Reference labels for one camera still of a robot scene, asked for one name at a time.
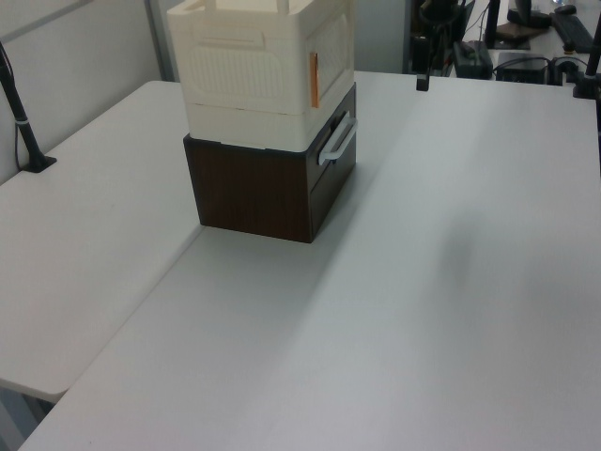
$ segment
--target white table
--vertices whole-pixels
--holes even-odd
[[[582,22],[582,24],[589,30],[591,36],[594,36],[595,29],[597,27],[597,22],[599,20],[599,13],[601,12],[601,2],[598,0],[572,0],[571,2],[575,4],[577,7],[577,16]],[[485,0],[476,0],[474,5],[473,12],[470,18],[470,24],[473,24],[476,18],[480,15],[482,11],[485,10],[488,2]],[[553,3],[551,0],[532,0],[532,8],[535,10],[539,10],[546,14],[553,12],[558,5]],[[502,25],[507,23],[507,9],[509,8],[509,0],[501,0],[501,7],[499,11],[499,19],[498,25]],[[484,40],[484,32],[486,29],[486,17],[484,20],[484,26],[482,31],[482,40]],[[480,38],[480,21],[476,24],[471,30],[466,33],[466,36],[463,38],[464,41],[470,40],[478,40]],[[563,56],[573,56],[579,58],[585,62],[589,61],[588,54],[572,54],[566,55],[563,51],[563,41],[555,31],[555,28],[550,27],[547,32],[544,34],[537,36],[535,38],[530,39],[531,49],[529,51],[522,50],[491,50],[490,56],[493,60],[493,65],[496,66],[499,60],[499,53],[501,52],[518,52],[518,53],[532,53],[532,54],[542,54],[543,56],[551,59],[554,57],[563,57]],[[581,69],[585,69],[585,66],[576,62]]]
[[[0,386],[57,401],[198,234],[187,128],[150,83],[0,187]]]
[[[205,228],[23,451],[601,447],[594,103],[356,79],[316,241]]]

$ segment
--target keyboard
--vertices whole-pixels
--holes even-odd
[[[553,26],[563,43],[574,42],[579,54],[589,54],[593,48],[593,37],[575,15],[550,14]]]

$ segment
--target white plastic crate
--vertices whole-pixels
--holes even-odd
[[[192,138],[302,152],[353,85],[354,0],[168,11]]]

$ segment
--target stacked storage boxes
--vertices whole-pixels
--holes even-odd
[[[188,0],[168,20],[201,223],[312,241],[355,161],[353,0]]]

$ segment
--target dark brown wooden box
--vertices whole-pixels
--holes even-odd
[[[200,223],[312,242],[356,160],[356,137],[335,161],[319,152],[346,112],[355,117],[353,86],[304,152],[240,148],[184,138]]]

